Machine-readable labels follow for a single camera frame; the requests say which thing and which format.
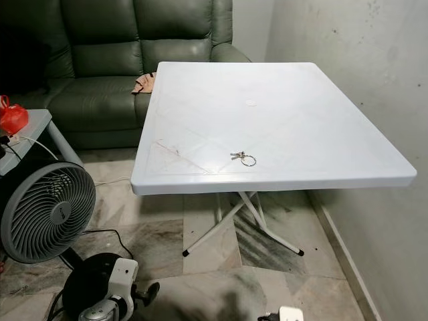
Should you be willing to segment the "silver keys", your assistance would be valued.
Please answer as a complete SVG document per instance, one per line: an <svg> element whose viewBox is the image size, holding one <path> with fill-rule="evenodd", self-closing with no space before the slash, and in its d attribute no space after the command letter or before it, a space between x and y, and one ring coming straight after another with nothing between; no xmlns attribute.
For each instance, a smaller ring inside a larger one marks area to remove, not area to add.
<svg viewBox="0 0 428 321"><path fill-rule="evenodd" d="M257 164L257 159L245 152L230 153L230 158L232 160L239 160L245 167L253 167Z"/></svg>

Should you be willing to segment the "grey round floor fan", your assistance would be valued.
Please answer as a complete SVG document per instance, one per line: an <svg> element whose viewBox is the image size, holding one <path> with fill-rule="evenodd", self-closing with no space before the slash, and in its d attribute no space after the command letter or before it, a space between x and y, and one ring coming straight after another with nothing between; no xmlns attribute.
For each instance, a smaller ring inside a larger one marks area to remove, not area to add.
<svg viewBox="0 0 428 321"><path fill-rule="evenodd" d="M97 202L91 175L77 163L43 160L0 180L3 253L19 263L55 259L80 237Z"/></svg>

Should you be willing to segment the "white plastic folding table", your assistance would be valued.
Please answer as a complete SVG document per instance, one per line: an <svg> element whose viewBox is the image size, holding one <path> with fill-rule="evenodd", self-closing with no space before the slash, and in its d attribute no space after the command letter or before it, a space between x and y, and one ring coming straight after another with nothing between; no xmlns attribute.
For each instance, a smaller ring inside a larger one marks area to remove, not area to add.
<svg viewBox="0 0 428 321"><path fill-rule="evenodd" d="M247 208L274 237L262 192L406 187L417 175L312 62L160 62L130 186L140 196L236 193L227 216Z"/></svg>

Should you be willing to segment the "grey side table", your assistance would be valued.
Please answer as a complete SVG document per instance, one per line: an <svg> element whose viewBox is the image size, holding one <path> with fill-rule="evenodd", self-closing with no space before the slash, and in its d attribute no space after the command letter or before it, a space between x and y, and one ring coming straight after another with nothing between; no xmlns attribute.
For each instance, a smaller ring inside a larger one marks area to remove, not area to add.
<svg viewBox="0 0 428 321"><path fill-rule="evenodd" d="M64 135L53 122L51 113L46 109L28 110L29 122L15 136L10 138L10 146L21 160L12 152L7 152L0 158L0 174L5 175L12 171L22 160L37 156L48 156L58 161L68 161L83 165L82 159Z"/></svg>

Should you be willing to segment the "small black device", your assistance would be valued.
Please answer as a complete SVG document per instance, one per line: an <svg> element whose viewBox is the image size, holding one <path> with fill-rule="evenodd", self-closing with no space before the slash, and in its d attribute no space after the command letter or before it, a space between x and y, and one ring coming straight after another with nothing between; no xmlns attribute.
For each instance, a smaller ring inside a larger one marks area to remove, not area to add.
<svg viewBox="0 0 428 321"><path fill-rule="evenodd" d="M15 154L18 160L21 160L21 157L19 156L19 154L15 150L13 150L13 148L10 146L9 144L10 140L11 138L9 138L8 136L0 137L1 146L4 147L2 155L4 156L7 152L12 152L13 154Z"/></svg>

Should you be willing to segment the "pink crumpled cloth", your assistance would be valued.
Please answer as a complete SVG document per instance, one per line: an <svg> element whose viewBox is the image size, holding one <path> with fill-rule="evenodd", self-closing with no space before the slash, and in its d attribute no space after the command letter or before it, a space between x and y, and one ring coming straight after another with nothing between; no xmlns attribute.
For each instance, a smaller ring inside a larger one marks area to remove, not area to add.
<svg viewBox="0 0 428 321"><path fill-rule="evenodd" d="M137 79L134 81L134 89L132 89L131 94L152 94L156 80L156 74L156 72L153 72L137 77Z"/></svg>

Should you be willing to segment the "red plastic bag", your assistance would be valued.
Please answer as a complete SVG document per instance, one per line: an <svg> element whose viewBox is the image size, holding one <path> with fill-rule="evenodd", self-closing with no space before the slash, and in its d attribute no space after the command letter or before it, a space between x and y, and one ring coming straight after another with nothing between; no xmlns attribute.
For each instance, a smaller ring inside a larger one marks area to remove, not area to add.
<svg viewBox="0 0 428 321"><path fill-rule="evenodd" d="M18 134L29 122L28 111L19 104L10 104L9 97L1 95L0 129L8 136Z"/></svg>

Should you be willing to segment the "green leather sofa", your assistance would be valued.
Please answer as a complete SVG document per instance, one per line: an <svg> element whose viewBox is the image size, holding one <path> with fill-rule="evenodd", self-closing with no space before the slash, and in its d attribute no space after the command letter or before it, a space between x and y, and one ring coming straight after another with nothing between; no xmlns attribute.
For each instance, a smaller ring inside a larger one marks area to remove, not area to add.
<svg viewBox="0 0 428 321"><path fill-rule="evenodd" d="M77 149L130 148L150 94L134 81L159 62L246 62L232 0L0 0L0 24L47 48L42 88L9 97L46 109Z"/></svg>

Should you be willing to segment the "black cushion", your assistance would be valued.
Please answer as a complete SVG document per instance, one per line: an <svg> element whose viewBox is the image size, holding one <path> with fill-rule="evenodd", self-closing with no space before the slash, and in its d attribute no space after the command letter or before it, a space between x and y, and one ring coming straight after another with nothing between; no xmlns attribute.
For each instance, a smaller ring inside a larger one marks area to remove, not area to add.
<svg viewBox="0 0 428 321"><path fill-rule="evenodd" d="M28 94L45 85L47 48L12 25L0 25L0 94Z"/></svg>

